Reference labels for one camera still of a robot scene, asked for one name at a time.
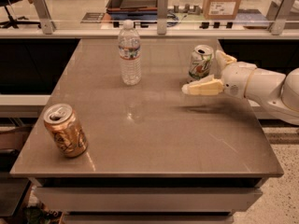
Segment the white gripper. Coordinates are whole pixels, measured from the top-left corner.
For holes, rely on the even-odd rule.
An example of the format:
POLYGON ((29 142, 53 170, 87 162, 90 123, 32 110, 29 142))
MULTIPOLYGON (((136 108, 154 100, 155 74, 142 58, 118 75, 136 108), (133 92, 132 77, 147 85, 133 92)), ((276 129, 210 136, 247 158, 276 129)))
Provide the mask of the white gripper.
POLYGON ((215 58, 221 71, 221 80, 209 75, 200 80, 185 84, 181 90, 188 95, 213 96, 224 92, 235 98, 245 97, 249 77, 257 66, 252 63, 238 62, 237 59, 217 49, 215 58))

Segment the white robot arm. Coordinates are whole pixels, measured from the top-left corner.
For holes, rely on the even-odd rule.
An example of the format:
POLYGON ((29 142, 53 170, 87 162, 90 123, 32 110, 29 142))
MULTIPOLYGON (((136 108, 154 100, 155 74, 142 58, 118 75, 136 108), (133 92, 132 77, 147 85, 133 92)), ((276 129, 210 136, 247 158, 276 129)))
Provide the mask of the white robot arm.
POLYGON ((293 125, 299 125, 299 68, 288 75, 258 68, 253 63, 239 62, 223 51, 216 51, 221 78, 213 75, 185 84, 188 95, 218 95, 221 92, 248 99, 268 114, 293 125))

